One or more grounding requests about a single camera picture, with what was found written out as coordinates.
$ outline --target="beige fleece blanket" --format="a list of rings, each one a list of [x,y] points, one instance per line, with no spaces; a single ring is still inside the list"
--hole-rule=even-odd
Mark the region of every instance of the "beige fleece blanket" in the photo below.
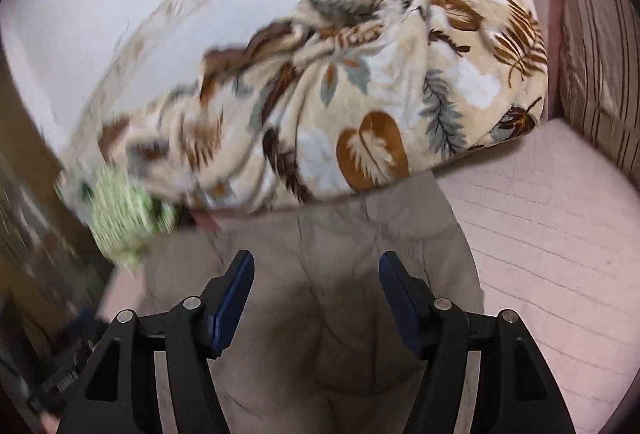
[[[334,205],[255,217],[243,229],[157,237],[140,315],[199,295],[238,249],[255,258],[236,335],[210,363],[234,434],[400,434],[424,364],[396,331],[378,281],[395,250],[408,272],[466,311],[482,312],[471,251],[431,173]],[[175,434],[158,361],[163,432]],[[455,433],[469,430],[479,358],[470,356]]]
[[[290,208],[389,185],[531,131],[532,0],[303,0],[104,128],[100,149],[191,208]]]

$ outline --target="brown striped fabric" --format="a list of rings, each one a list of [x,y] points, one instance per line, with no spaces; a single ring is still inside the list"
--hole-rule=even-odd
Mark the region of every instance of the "brown striped fabric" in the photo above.
[[[640,188],[640,18],[630,0],[565,0],[560,95],[571,125]]]

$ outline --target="silver screw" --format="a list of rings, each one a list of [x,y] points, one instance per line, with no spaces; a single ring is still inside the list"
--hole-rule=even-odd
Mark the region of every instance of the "silver screw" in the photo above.
[[[130,309],[125,309],[124,311],[121,311],[120,313],[118,313],[118,316],[117,316],[118,322],[120,324],[126,324],[132,318],[133,318],[133,311],[131,311]]]
[[[182,305],[187,309],[195,309],[200,306],[200,299],[198,297],[189,297],[184,300]]]
[[[451,309],[451,301],[448,299],[436,299],[433,302],[433,305],[436,306],[436,309],[439,309],[440,311],[449,311]]]
[[[520,317],[513,309],[505,309],[502,312],[502,318],[510,324],[513,324],[513,322],[517,322]]]

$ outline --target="floral blanket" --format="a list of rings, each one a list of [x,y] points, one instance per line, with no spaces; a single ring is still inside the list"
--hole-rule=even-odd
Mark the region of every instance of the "floral blanket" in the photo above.
[[[528,133],[545,89],[532,0],[302,0],[99,146],[165,200],[295,207]]]

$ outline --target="gray cloth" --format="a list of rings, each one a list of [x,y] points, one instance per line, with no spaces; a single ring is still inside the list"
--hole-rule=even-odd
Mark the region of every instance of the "gray cloth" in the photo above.
[[[255,282],[231,346],[210,362],[233,433],[402,432],[424,364],[402,344],[380,287],[386,250],[436,297],[482,312],[471,251],[431,173],[233,233],[159,237],[140,314],[199,294],[238,249],[254,255]],[[156,365],[164,432],[176,432],[166,366]],[[478,367],[471,354],[456,433],[469,430]]]

